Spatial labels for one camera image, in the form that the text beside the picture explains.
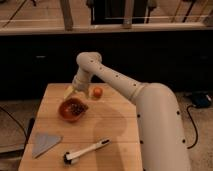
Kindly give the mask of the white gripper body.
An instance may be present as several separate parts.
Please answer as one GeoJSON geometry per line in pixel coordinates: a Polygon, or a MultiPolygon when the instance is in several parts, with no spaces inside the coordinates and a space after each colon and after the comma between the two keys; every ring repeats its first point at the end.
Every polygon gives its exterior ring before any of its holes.
{"type": "Polygon", "coordinates": [[[72,86],[76,91],[87,93],[89,91],[89,84],[91,79],[75,75],[72,81],[72,86]]]}

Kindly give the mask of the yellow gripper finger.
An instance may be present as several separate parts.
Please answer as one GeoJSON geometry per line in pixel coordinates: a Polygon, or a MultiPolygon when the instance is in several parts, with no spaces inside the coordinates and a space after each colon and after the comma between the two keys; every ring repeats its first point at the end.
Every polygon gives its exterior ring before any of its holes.
{"type": "Polygon", "coordinates": [[[72,86],[69,86],[64,93],[64,98],[68,99],[74,93],[75,93],[75,89],[72,86]]]}

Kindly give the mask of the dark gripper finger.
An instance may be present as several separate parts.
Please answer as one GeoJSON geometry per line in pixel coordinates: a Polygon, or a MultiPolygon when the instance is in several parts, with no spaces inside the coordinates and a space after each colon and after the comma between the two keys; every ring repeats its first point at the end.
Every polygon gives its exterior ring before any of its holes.
{"type": "Polygon", "coordinates": [[[89,92],[86,92],[86,93],[85,93],[85,97],[89,99],[89,98],[90,98],[90,93],[89,93],[89,92]]]}

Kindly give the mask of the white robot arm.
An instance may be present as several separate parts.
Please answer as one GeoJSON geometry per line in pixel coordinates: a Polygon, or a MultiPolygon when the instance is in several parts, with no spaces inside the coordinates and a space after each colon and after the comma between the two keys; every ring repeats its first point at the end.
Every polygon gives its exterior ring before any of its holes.
{"type": "Polygon", "coordinates": [[[81,52],[76,62],[78,71],[67,97],[75,91],[88,94],[91,79],[97,76],[136,107],[141,171],[191,171],[179,105],[169,87],[141,83],[104,66],[98,52],[81,52]]]}

